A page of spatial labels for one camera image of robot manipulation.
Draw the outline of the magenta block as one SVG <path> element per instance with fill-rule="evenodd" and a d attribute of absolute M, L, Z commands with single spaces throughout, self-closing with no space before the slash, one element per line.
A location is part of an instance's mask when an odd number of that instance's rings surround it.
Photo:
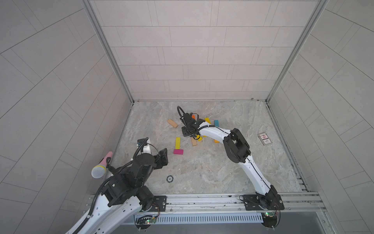
<path fill-rule="evenodd" d="M 183 155 L 184 154 L 184 150 L 181 150 L 181 149 L 174 149 L 173 153 L 175 155 Z"/>

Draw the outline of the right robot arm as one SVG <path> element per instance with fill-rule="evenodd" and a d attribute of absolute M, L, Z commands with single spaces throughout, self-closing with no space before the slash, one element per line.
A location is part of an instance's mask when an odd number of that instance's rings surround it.
<path fill-rule="evenodd" d="M 194 118 L 194 113 L 185 113 L 179 106 L 177 110 L 184 125 L 182 127 L 183 136 L 192 137 L 195 140 L 210 137 L 222 143 L 228 158 L 237 163 L 252 182 L 260 207 L 267 210 L 278 207 L 277 202 L 280 200 L 278 192 L 256 165 L 250 152 L 250 146 L 240 130 L 236 128 L 223 129 L 199 117 Z"/>

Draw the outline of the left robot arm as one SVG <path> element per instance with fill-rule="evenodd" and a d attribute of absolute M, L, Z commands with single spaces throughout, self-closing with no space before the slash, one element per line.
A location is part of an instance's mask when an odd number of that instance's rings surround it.
<path fill-rule="evenodd" d="M 96 191 L 89 210 L 69 234 L 110 234 L 131 216 L 149 210 L 154 195 L 145 185 L 153 170 L 168 164 L 167 149 L 152 155 L 144 150 L 128 165 L 116 169 Z"/>

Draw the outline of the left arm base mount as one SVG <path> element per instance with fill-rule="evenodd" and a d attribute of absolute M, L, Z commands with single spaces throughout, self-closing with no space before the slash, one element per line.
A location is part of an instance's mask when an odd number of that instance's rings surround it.
<path fill-rule="evenodd" d="M 166 210 L 167 196 L 155 196 L 151 207 L 144 212 L 164 212 Z"/>

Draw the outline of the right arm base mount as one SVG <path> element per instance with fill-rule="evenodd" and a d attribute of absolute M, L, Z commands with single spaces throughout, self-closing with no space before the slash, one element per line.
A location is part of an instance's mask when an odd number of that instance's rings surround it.
<path fill-rule="evenodd" d="M 244 203 L 247 211 L 275 211 L 285 209 L 281 196 L 278 194 L 269 196 L 259 194 L 240 195 L 239 200 Z"/>

